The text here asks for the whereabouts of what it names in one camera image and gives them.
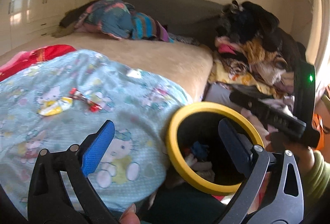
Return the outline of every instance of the bed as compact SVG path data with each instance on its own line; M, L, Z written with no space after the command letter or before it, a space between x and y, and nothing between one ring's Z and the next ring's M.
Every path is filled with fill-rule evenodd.
M165 179L167 124L178 108L202 99L213 66L209 48L216 35L215 18L222 6L205 0L125 1L157 18L169 32L197 38L206 46L73 33L56 39L40 37L0 56L3 65L20 51L43 46L67 44L77 50L0 83L0 167L6 171L0 183L24 216L38 152L80 144L106 119L116 126L117 148L109 147L98 170L89 176L105 204L123 211L148 197ZM132 70L139 75L128 75ZM68 95L72 87L102 104L102 110L92 113L86 104L74 100L70 109L58 115L37 113L45 103ZM113 152L120 156L114 158ZM75 208L79 208L63 177Z

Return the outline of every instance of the trash can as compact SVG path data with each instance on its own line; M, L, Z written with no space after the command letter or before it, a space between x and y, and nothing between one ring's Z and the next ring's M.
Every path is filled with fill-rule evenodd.
M229 119L237 132L244 134L253 145L264 146L257 130L246 118L212 102L193 103L179 109L171 119L166 136L169 158L182 178L196 189L218 196L235 193L244 180L219 138L218 124L223 118ZM183 149L191 147L195 141L209 145L207 158L212 162L214 183L197 175L184 160Z

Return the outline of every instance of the metal screw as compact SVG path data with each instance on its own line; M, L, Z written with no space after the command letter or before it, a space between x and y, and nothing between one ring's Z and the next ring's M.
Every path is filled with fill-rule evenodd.
M255 149L255 151L258 151L258 152L262 152L264 150L264 148L260 145L255 145L254 149Z
M287 156L290 156L290 157L292 156L292 152L291 152L290 150L288 150L288 149L285 151L285 154L286 154Z
M39 153L41 156L44 156L47 154L47 150L46 149L42 149Z
M70 147L70 151L77 151L79 149L79 145L74 144Z

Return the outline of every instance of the beige bed sheet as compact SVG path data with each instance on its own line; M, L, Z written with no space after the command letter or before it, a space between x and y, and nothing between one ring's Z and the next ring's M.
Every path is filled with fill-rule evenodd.
M0 56L0 66L19 51L68 44L76 49L89 49L131 68L159 74L183 87L194 101L203 94L212 69L212 53L202 47L184 43L146 40L112 40L107 35L73 33L62 38L41 37L25 43Z

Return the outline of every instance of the candy wrapper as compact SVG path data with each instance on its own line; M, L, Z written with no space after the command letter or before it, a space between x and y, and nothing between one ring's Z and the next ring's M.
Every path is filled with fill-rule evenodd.
M38 114L43 116L52 116L59 114L72 107L72 98L62 97L58 101L49 101L42 105L41 109L38 110Z
M70 91L70 97L72 99L81 100L81 101L85 102L86 104L88 104L90 106L91 112L97 112L102 109L102 107L99 104L86 98L81 92L79 92L77 90L77 88L72 88L72 90Z

